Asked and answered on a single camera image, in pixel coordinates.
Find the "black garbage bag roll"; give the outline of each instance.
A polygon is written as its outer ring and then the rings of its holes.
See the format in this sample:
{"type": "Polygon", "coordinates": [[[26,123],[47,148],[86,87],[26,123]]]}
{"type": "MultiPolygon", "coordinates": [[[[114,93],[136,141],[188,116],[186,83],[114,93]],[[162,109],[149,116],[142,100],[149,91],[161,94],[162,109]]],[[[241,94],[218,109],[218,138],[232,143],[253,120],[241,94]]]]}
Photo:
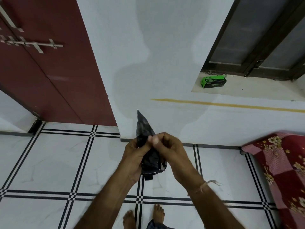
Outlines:
{"type": "MultiPolygon", "coordinates": [[[[149,125],[147,119],[138,110],[138,123],[137,123],[137,139],[138,147],[142,147],[148,136],[155,135],[155,132],[149,125]]],[[[161,173],[166,169],[167,161],[160,156],[159,152],[151,148],[142,159],[142,175],[145,180],[152,180],[153,175],[161,173]]]]}

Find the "garbage bag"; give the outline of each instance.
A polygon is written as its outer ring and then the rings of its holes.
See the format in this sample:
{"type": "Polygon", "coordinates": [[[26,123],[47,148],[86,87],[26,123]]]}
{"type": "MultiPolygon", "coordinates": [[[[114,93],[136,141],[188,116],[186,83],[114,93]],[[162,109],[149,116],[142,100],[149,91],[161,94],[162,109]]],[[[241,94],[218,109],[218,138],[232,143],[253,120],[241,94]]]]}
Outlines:
{"type": "MultiPolygon", "coordinates": [[[[137,146],[142,147],[150,135],[155,135],[155,132],[149,125],[147,119],[138,110],[137,146]]],[[[152,147],[142,159],[142,175],[145,180],[152,180],[153,175],[163,172],[166,166],[167,161],[152,147]]]]}

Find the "green and black box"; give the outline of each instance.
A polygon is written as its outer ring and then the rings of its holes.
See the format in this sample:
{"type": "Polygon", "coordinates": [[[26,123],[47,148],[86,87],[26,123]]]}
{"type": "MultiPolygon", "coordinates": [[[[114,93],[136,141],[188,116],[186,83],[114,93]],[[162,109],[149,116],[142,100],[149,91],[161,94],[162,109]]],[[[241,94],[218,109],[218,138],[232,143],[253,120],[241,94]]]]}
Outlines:
{"type": "Polygon", "coordinates": [[[203,88],[222,87],[227,82],[224,75],[203,77],[200,84],[203,88]]]}

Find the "person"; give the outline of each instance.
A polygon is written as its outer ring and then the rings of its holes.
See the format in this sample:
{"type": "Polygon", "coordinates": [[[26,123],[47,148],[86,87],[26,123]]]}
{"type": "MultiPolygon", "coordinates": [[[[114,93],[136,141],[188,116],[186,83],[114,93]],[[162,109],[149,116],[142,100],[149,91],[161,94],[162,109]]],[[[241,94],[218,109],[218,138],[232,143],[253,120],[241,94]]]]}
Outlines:
{"type": "MultiPolygon", "coordinates": [[[[165,132],[149,136],[143,147],[137,148],[137,139],[126,145],[116,171],[74,229],[112,228],[127,193],[140,178],[142,158],[152,146],[167,160],[175,179],[186,189],[206,229],[245,229],[194,168],[182,142],[165,132]]],[[[153,220],[147,229],[168,228],[163,224],[164,216],[162,207],[155,205],[153,220]]],[[[136,228],[131,210],[124,216],[123,226],[124,229],[136,228]]]]}

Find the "bare foot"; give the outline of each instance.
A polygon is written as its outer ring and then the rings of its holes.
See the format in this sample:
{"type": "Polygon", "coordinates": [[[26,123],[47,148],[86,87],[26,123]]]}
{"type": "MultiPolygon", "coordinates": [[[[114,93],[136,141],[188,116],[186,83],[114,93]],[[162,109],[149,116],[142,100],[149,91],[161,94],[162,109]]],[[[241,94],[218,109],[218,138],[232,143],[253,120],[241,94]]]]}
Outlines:
{"type": "Polygon", "coordinates": [[[123,217],[123,226],[124,229],[136,229],[135,226],[135,216],[133,215],[132,210],[126,212],[123,217]]]}
{"type": "Polygon", "coordinates": [[[155,223],[163,223],[164,221],[164,209],[159,205],[155,204],[154,210],[153,210],[153,220],[155,223]]]}

